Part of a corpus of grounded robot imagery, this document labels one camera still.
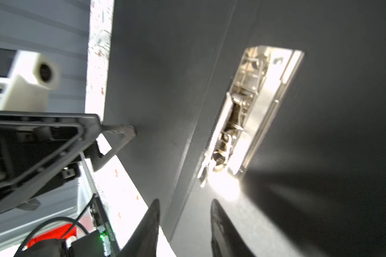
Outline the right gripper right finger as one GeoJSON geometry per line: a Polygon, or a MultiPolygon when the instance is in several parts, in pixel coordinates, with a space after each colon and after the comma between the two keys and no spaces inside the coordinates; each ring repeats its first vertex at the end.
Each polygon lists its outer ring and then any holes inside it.
{"type": "Polygon", "coordinates": [[[210,215],[214,257],[255,257],[217,199],[212,200],[210,215]]]}

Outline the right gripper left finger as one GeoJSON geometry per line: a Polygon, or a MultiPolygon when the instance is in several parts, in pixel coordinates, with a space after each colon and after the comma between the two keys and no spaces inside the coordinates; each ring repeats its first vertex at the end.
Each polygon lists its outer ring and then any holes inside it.
{"type": "Polygon", "coordinates": [[[155,199],[134,233],[120,251],[119,257],[156,257],[159,237],[160,201],[155,199]]]}

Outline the black clip folder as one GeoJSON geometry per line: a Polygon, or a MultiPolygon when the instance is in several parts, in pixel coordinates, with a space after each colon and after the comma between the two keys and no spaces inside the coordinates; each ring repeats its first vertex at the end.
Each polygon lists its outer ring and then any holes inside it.
{"type": "Polygon", "coordinates": [[[104,120],[178,257],[217,199],[258,257],[386,257],[386,1],[116,1],[104,120]],[[304,52],[227,201],[197,179],[244,51],[304,52]]]}

